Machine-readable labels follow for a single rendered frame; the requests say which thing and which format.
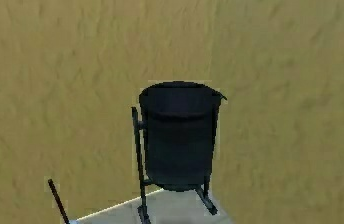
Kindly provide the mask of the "black bin on stand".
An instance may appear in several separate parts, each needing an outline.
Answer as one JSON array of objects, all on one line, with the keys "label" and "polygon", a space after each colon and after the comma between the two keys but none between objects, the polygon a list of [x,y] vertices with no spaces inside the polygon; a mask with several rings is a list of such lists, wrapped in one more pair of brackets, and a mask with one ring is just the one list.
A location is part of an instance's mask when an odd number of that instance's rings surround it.
[{"label": "black bin on stand", "polygon": [[151,224],[145,188],[197,193],[210,214],[209,183],[221,102],[226,97],[200,83],[169,81],[151,85],[131,109],[137,157],[141,224]]}]

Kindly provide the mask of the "thin black stick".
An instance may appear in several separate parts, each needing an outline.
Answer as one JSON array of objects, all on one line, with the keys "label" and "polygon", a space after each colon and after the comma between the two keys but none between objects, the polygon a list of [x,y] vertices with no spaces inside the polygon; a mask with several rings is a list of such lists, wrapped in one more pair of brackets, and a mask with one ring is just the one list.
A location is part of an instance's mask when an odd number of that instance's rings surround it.
[{"label": "thin black stick", "polygon": [[66,211],[65,211],[64,206],[63,206],[63,204],[61,202],[60,196],[59,196],[59,194],[58,194],[58,192],[56,190],[56,187],[55,187],[55,184],[54,184],[53,180],[52,179],[48,179],[47,182],[48,182],[48,186],[49,186],[49,188],[51,190],[51,193],[52,193],[52,195],[53,195],[53,197],[55,199],[55,202],[57,204],[57,207],[59,209],[59,212],[61,214],[61,217],[62,217],[64,223],[65,224],[70,224],[70,220],[69,220],[69,218],[68,218],[68,216],[66,214]]}]

